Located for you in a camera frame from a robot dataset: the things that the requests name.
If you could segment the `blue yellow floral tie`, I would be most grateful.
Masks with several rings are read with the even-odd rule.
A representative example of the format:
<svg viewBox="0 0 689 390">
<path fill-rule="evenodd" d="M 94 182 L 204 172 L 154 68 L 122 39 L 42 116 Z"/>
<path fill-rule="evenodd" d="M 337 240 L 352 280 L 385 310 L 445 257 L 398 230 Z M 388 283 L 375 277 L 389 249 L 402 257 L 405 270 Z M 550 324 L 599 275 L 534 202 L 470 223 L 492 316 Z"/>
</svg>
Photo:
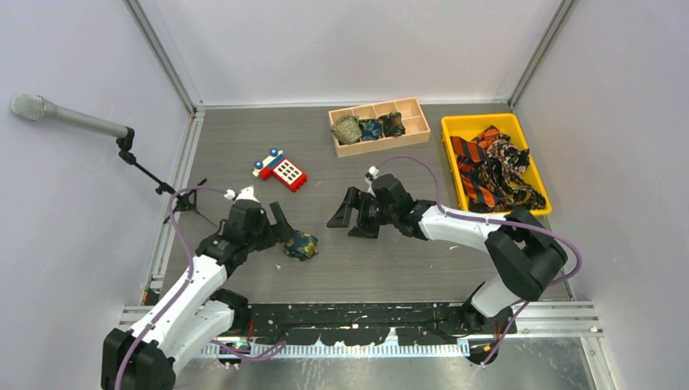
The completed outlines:
<svg viewBox="0 0 689 390">
<path fill-rule="evenodd" d="M 319 253 L 318 238 L 306 232 L 295 231 L 284 244 L 283 252 L 290 258 L 304 262 Z"/>
</svg>

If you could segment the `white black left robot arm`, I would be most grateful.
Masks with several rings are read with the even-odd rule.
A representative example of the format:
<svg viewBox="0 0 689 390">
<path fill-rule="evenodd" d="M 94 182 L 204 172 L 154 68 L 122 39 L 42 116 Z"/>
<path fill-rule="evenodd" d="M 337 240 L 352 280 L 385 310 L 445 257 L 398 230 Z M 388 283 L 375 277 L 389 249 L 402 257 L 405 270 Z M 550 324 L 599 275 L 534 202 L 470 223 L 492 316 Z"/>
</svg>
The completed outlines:
<svg viewBox="0 0 689 390">
<path fill-rule="evenodd" d="M 178 374 L 215 337 L 249 326 L 245 297 L 223 284 L 250 253 L 289 241 L 295 231 L 280 204 L 267 210 L 253 197 L 234 200 L 229 216 L 202 240 L 185 273 L 128 330 L 113 329 L 102 349 L 103 389 L 172 389 Z"/>
</svg>

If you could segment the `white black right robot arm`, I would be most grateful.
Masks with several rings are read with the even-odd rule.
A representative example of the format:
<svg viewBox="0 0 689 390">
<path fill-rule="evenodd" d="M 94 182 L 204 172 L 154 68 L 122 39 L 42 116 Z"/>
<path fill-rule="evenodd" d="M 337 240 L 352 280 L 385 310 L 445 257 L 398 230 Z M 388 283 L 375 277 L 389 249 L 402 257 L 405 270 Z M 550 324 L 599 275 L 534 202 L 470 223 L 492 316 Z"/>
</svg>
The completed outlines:
<svg viewBox="0 0 689 390">
<path fill-rule="evenodd" d="M 522 207 L 493 219 L 415 199 L 392 174 L 368 175 L 367 182 L 366 191 L 347 189 L 327 227 L 375 239 L 383 225 L 392 225 L 403 236 L 453 242 L 488 254 L 497 275 L 480 284 L 461 308 L 466 327 L 474 333 L 486 332 L 513 303 L 539 300 L 567 263 L 565 250 Z"/>
</svg>

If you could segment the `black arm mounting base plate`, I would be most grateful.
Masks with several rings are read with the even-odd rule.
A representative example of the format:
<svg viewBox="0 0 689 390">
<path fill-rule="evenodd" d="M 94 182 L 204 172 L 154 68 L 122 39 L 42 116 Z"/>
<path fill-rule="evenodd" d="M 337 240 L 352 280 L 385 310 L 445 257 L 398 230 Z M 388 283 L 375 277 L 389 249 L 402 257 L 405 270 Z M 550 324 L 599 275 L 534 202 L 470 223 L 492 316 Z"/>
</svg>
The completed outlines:
<svg viewBox="0 0 689 390">
<path fill-rule="evenodd" d="M 456 303 L 255 304 L 240 330 L 208 344 L 204 358 L 230 366 L 247 358 L 464 357 L 489 364 L 517 331 L 507 307 L 481 319 Z"/>
</svg>

